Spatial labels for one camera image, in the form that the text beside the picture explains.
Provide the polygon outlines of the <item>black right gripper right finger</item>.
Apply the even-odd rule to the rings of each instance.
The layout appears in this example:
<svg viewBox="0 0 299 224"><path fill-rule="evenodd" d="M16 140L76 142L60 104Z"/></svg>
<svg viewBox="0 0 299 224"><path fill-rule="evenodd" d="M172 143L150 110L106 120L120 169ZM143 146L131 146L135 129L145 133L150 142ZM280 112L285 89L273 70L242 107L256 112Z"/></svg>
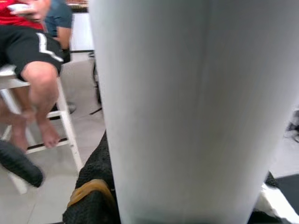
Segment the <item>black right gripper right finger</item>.
<svg viewBox="0 0 299 224"><path fill-rule="evenodd" d="M299 215L268 173L251 213L251 224L299 224Z"/></svg>

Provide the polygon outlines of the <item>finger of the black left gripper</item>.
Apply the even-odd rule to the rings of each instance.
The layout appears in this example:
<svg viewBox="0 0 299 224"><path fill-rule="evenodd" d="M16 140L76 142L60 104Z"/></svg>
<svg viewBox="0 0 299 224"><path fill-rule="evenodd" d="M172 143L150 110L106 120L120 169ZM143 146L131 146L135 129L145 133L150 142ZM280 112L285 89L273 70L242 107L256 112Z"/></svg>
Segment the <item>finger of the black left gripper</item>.
<svg viewBox="0 0 299 224"><path fill-rule="evenodd" d="M4 140L0 140L0 165L33 187L38 188L43 183L41 169L21 149Z"/></svg>

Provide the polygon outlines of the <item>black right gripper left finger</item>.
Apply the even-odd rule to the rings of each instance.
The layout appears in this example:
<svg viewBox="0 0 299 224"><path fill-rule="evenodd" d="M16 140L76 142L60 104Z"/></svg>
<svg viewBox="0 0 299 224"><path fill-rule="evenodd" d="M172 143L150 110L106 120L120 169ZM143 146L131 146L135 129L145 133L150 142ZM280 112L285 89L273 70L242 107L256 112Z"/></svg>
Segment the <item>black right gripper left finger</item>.
<svg viewBox="0 0 299 224"><path fill-rule="evenodd" d="M80 170L75 189L93 179L102 179L108 184L116 209L108 207L101 192L93 191L66 209L63 214L64 224L121 224L106 134Z"/></svg>

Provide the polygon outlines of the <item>white plastic table leg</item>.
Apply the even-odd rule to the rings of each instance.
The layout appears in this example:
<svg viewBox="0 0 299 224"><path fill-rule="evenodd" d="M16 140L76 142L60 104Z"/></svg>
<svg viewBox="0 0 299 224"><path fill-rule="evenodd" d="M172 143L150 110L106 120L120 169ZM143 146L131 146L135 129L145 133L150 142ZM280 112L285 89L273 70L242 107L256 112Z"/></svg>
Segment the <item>white plastic table leg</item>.
<svg viewBox="0 0 299 224"><path fill-rule="evenodd" d="M247 224L299 99L299 0L89 0L121 224Z"/></svg>

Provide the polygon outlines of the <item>yellow rubber band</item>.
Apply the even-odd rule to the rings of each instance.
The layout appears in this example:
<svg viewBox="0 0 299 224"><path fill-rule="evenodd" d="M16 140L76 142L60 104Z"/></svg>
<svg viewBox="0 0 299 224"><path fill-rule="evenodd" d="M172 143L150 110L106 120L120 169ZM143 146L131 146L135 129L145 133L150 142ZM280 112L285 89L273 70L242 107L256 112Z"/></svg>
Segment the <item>yellow rubber band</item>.
<svg viewBox="0 0 299 224"><path fill-rule="evenodd" d="M108 207L112 210L116 209L116 202L110 191L110 188L102 179L93 179L75 189L70 197L67 207L69 208L70 206L78 203L93 191L101 192L104 195L104 201L107 203Z"/></svg>

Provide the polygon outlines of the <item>white wooden stool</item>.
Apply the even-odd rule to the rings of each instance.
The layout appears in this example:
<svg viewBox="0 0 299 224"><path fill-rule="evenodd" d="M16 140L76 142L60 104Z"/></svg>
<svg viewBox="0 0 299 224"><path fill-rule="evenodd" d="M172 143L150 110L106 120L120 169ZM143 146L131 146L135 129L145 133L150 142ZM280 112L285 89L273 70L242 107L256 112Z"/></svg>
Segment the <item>white wooden stool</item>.
<svg viewBox="0 0 299 224"><path fill-rule="evenodd" d="M17 105L14 97L11 94L12 88L17 87L24 87L28 86L29 84L26 82L22 82L15 77L14 73L14 66L12 65L5 65L0 68L0 96L2 96L3 100L7 103L9 109L13 113L20 113L19 106ZM79 172L83 167L83 163L79 154L78 145L76 141L76 135L74 132L74 128L72 125L71 116L68 110L68 106L66 103L66 99L64 96L64 91L62 88L60 78L57 79L57 86L59 91L59 97L57 100L57 111L50 112L48 114L48 118L53 118L59 116L61 122L64 127L64 132L66 134L65 138L62 138L57 146L68 145L71 149L72 156L76 165L76 169ZM44 144L37 144L33 135L31 134L30 130L26 130L26 135L29 140L30 147L27 150L28 154L40 152L46 150ZM12 183L14 184L15 188L19 192L19 194L25 194L28 191L28 185L25 183L24 180L19 178L13 173L8 172L8 177L11 179Z"/></svg>

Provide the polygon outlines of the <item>black metal stand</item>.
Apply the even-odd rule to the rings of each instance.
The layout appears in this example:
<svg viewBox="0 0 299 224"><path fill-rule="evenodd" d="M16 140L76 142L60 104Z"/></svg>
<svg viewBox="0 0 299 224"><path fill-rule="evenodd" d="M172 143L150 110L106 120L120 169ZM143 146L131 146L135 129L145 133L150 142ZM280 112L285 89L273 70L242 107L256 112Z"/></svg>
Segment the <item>black metal stand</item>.
<svg viewBox="0 0 299 224"><path fill-rule="evenodd" d="M99 108L97 110L90 113L90 115L94 115L95 113L102 110L102 104L101 104L101 96L100 96L99 75L98 75L98 72L97 72L97 66L96 66L94 51L89 52L88 57L93 59L92 78L93 78L93 82L94 82L96 100L97 100L97 103L99 105Z"/></svg>

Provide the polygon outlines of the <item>seated person black shorts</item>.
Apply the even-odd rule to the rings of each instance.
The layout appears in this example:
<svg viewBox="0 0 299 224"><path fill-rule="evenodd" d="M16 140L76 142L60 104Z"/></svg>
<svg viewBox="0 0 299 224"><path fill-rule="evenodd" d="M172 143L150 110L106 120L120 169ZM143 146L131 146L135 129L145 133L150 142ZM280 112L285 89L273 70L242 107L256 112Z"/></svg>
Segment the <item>seated person black shorts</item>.
<svg viewBox="0 0 299 224"><path fill-rule="evenodd" d="M63 59L59 42L42 25L50 5L51 0L0 0L0 67L14 65L17 78L29 83L25 97L43 142L55 147L60 138L47 115L57 102Z"/></svg>

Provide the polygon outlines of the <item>person in blue shirt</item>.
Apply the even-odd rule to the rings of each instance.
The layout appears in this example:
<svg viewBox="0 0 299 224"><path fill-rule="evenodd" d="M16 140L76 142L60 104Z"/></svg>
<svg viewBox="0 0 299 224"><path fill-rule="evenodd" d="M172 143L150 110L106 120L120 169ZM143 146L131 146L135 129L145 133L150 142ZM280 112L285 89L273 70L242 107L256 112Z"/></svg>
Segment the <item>person in blue shirt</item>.
<svg viewBox="0 0 299 224"><path fill-rule="evenodd" d="M50 9L45 18L46 30L49 35L60 43L64 63L71 61L72 19L72 10L65 0L51 0Z"/></svg>

